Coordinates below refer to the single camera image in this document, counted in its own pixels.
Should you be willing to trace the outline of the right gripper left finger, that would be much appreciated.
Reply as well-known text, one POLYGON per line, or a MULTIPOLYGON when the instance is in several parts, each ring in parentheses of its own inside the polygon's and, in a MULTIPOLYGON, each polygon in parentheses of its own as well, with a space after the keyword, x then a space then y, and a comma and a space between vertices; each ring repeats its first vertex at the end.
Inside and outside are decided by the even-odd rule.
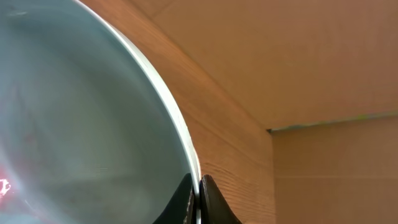
POLYGON ((154 224, 192 224, 195 194, 191 174, 186 174, 154 224))

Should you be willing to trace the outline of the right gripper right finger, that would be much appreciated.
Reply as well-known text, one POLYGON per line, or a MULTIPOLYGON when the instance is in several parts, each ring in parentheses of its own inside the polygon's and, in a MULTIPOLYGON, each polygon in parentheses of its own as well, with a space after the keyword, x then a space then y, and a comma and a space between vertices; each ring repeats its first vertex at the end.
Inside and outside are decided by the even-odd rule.
POLYGON ((200 211, 202 224, 242 224, 208 174, 200 182, 200 211))

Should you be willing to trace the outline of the light blue plate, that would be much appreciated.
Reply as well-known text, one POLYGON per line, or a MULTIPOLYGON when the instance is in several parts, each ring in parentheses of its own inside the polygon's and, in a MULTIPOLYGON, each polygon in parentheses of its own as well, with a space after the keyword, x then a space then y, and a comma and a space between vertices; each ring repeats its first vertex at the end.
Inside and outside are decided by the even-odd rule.
POLYGON ((1 2, 1 222, 154 223, 200 170, 163 79, 80 1, 1 2))

